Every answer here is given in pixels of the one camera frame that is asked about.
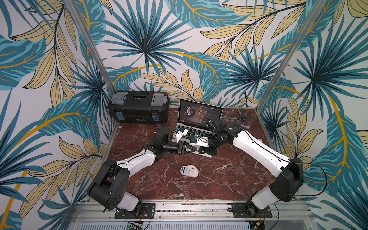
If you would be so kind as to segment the white wireless mouse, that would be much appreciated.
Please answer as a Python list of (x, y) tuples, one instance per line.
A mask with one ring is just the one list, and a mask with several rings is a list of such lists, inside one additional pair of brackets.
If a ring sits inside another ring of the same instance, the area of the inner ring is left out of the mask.
[(183, 165), (180, 169), (181, 175), (197, 178), (199, 175), (199, 170), (194, 165)]

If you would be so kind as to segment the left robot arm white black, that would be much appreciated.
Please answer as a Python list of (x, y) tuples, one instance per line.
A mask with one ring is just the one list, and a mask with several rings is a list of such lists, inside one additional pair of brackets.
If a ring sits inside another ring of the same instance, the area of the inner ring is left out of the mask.
[(90, 184), (87, 195), (106, 210), (124, 209), (137, 213), (142, 210), (142, 201), (126, 191), (130, 177), (163, 158), (164, 153), (185, 155), (197, 148), (184, 141), (172, 141), (169, 130), (160, 127), (149, 145), (141, 152), (122, 161), (105, 161)]

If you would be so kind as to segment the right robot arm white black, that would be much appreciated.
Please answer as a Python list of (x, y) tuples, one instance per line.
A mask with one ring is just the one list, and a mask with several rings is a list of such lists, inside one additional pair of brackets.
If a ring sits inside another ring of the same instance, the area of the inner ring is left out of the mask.
[(208, 140), (208, 147), (201, 147), (199, 152), (213, 155), (217, 148), (224, 144), (231, 144), (241, 149), (275, 177), (272, 183), (257, 191), (246, 202), (245, 208), (250, 216), (255, 216), (278, 201), (289, 202), (303, 185), (303, 162), (278, 153), (269, 146), (253, 137), (241, 125), (232, 123), (225, 125), (218, 118), (206, 122), (212, 133)]

